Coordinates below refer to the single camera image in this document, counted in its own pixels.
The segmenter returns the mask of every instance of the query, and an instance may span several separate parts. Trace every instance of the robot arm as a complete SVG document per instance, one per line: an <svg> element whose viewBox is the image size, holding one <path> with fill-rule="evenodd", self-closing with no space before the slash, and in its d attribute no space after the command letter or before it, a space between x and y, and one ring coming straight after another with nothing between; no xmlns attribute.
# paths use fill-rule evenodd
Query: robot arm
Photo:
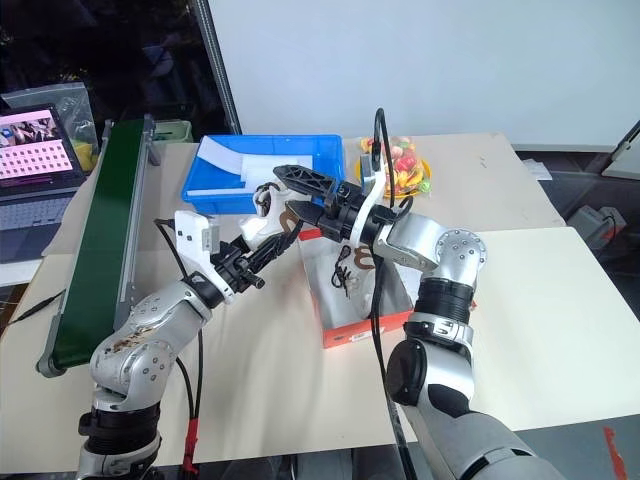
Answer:
<svg viewBox="0 0 640 480"><path fill-rule="evenodd" d="M264 285L257 273L293 243L305 222L331 240L368 245L376 255L423 272L415 311L405 324L407 339L391 354L385 387L402 405L436 478L560 480L502 423L468 407L474 390L468 320L477 273L486 261L481 239L376 203L375 185L365 195L357 185L336 185L303 167L277 167L274 173L289 190L316 199L287 201L300 219L291 234L261 236L277 230L273 223L265 230L249 223L243 228L246 240L220 242L217 250L209 220L177 212L178 250L193 273L140 302L96 349L90 368L98 386L92 411L80 421L79 431L89 439L78 478L143 476L160 447L159 403L176 356L209 321L212 308L251 285ZM281 197L272 194L278 205ZM272 210L279 216L277 206Z"/></svg>

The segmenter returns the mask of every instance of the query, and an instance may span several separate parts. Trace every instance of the green conveyor belt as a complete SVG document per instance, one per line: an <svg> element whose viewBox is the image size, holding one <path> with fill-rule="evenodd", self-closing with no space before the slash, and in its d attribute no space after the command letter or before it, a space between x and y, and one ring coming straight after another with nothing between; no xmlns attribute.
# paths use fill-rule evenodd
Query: green conveyor belt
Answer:
<svg viewBox="0 0 640 480"><path fill-rule="evenodd" d="M87 363L113 333L143 120L112 127L50 363Z"/></svg>

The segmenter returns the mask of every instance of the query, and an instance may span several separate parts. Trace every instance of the white wall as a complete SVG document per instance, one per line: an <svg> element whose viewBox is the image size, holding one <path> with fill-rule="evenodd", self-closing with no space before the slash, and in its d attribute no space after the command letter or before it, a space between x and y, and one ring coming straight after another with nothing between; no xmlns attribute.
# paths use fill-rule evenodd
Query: white wall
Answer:
<svg viewBox="0 0 640 480"><path fill-rule="evenodd" d="M502 131L611 151L640 118L639 0L209 0L244 133Z"/></svg>

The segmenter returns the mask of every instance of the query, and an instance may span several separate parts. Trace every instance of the laptop keyboard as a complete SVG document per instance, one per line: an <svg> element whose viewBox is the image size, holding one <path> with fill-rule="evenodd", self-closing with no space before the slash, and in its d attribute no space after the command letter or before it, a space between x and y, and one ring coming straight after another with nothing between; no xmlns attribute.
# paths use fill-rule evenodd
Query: laptop keyboard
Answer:
<svg viewBox="0 0 640 480"><path fill-rule="evenodd" d="M60 223L70 201L71 197L58 197L39 202L0 205L0 230Z"/></svg>

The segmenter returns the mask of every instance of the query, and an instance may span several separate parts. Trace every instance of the laptop screen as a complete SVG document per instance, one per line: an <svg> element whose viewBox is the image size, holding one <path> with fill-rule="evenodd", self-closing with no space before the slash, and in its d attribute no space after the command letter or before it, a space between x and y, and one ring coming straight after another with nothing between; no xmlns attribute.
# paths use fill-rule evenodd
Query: laptop screen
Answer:
<svg viewBox="0 0 640 480"><path fill-rule="evenodd" d="M0 117L0 185L48 182L72 169L49 110Z"/></svg>

